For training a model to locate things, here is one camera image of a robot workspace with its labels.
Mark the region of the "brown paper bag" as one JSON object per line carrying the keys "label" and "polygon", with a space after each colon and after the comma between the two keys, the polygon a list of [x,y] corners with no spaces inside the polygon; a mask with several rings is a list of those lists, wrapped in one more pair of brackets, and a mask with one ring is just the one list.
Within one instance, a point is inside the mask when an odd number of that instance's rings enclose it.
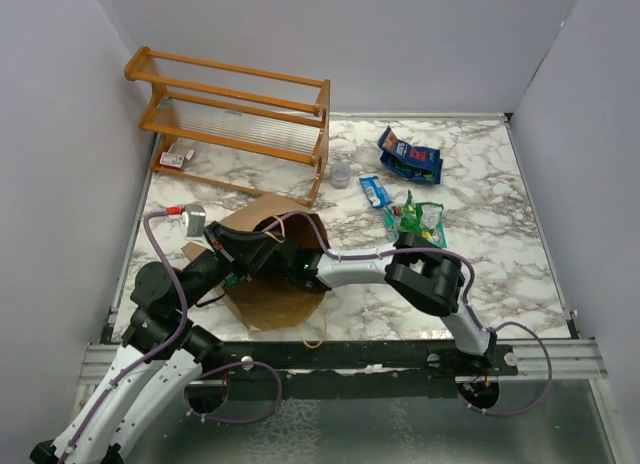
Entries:
{"label": "brown paper bag", "polygon": [[[274,243],[278,231],[304,250],[320,250],[328,245],[320,217],[291,199],[267,194],[220,220],[237,231],[260,231],[270,224],[267,240]],[[312,313],[321,309],[325,293],[302,290],[286,277],[268,271],[264,277],[241,281],[226,289],[223,302],[251,332],[294,328],[299,340],[309,349],[320,347],[327,337],[323,330],[312,343],[305,339],[301,326]]]}

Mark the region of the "blue red chips bag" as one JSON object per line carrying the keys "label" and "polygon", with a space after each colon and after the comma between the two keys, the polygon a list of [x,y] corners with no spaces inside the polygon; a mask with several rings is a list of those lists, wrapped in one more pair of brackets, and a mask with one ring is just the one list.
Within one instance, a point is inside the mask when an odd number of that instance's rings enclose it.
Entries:
{"label": "blue red chips bag", "polygon": [[443,159],[438,149],[411,145],[398,138],[390,126],[382,133],[377,145],[385,157],[393,157],[411,168],[433,173],[442,168]]}

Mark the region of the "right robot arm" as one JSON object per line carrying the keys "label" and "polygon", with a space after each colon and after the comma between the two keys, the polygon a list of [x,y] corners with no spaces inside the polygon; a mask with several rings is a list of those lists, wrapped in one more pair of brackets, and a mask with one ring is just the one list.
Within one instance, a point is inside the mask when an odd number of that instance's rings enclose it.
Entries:
{"label": "right robot arm", "polygon": [[298,249],[285,275],[313,292],[355,284],[386,284],[423,314],[441,319],[453,336],[461,367],[481,375],[496,360],[496,333],[469,303],[474,272],[459,254],[403,233],[396,242],[367,250]]}

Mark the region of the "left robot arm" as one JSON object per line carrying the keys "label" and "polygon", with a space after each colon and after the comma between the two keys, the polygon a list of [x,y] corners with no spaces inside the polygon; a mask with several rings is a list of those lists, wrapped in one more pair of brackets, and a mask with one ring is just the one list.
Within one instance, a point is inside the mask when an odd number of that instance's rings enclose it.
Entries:
{"label": "left robot arm", "polygon": [[280,233],[236,231],[219,223],[204,229],[208,249],[175,269],[145,231],[158,256],[136,275],[137,309],[101,382],[55,439],[37,444],[33,463],[122,463],[169,402],[196,378],[228,370],[221,342],[195,325],[189,309],[231,278],[255,276],[271,261],[286,260]]}

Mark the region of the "small blue snack packet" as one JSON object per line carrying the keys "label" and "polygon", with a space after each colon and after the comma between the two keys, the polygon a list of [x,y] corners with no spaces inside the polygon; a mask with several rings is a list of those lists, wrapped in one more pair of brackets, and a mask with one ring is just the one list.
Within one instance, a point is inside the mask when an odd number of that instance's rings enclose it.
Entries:
{"label": "small blue snack packet", "polygon": [[380,183],[377,176],[361,177],[359,183],[368,199],[369,204],[375,208],[384,208],[392,203],[392,200]]}

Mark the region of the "green snack packet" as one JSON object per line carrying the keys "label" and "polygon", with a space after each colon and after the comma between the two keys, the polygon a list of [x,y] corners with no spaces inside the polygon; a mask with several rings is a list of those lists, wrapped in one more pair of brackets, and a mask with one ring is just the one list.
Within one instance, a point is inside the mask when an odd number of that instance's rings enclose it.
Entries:
{"label": "green snack packet", "polygon": [[400,230],[417,235],[432,235],[441,224],[444,206],[436,202],[417,202],[408,190],[405,203],[400,208]]}

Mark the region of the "red white snack packets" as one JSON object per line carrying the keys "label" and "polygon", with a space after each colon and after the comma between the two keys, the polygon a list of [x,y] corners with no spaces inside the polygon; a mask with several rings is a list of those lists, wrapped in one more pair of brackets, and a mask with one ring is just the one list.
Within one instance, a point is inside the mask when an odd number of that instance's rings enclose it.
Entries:
{"label": "red white snack packets", "polygon": [[440,248],[447,247],[446,236],[441,222],[432,230],[422,228],[419,224],[404,225],[401,223],[400,209],[397,206],[385,207],[383,216],[386,235],[391,242],[395,242],[402,232],[412,232]]}

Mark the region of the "blue green chips bag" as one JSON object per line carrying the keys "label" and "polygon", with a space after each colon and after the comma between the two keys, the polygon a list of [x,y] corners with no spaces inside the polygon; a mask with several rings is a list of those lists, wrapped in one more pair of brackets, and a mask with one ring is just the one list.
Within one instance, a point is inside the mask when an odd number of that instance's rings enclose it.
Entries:
{"label": "blue green chips bag", "polygon": [[386,153],[381,155],[380,162],[391,172],[411,182],[427,185],[439,185],[441,183],[441,172],[444,163],[442,159],[438,160],[434,171],[411,167]]}

